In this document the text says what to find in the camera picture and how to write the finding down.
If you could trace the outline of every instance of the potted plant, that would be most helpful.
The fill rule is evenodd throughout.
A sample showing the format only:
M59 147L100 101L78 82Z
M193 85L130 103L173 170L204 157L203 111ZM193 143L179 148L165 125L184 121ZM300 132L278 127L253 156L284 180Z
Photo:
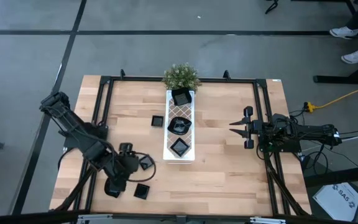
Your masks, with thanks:
M197 91L201 86L201 82L197 77L198 71L189 66L188 63L175 65L171 69L164 71L164 79L162 80L167 87L167 90L177 90L179 88L188 88L189 90Z

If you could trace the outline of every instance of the white paper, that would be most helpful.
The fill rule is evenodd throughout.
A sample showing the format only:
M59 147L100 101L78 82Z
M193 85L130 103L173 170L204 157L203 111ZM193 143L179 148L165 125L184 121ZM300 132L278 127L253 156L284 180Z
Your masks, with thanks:
M326 185L313 198L335 220L352 221L356 214L358 193L348 183Z

